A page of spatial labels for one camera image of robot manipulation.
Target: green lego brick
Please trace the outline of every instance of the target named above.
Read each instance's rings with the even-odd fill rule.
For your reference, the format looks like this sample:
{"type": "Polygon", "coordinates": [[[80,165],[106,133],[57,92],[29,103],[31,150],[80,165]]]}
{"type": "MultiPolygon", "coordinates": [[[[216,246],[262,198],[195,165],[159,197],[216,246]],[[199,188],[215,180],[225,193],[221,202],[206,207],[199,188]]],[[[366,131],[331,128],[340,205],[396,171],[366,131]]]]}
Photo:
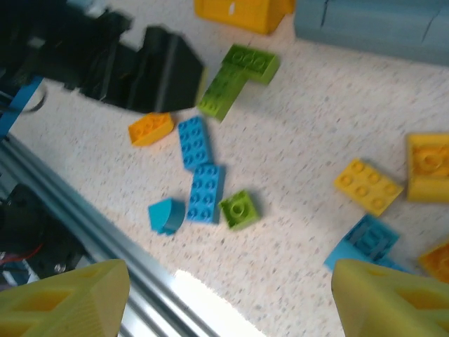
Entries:
{"type": "Polygon", "coordinates": [[[246,78],[243,76],[242,70],[223,65],[204,93],[203,99],[197,106],[198,109],[204,114],[222,121],[245,83],[246,78]]]}
{"type": "Polygon", "coordinates": [[[237,44],[229,49],[222,63],[239,67],[248,79],[263,84],[268,84],[273,79],[281,65],[279,57],[273,53],[237,44]]]}
{"type": "Polygon", "coordinates": [[[260,219],[250,195],[242,190],[218,204],[230,230],[242,230],[260,219]]]}

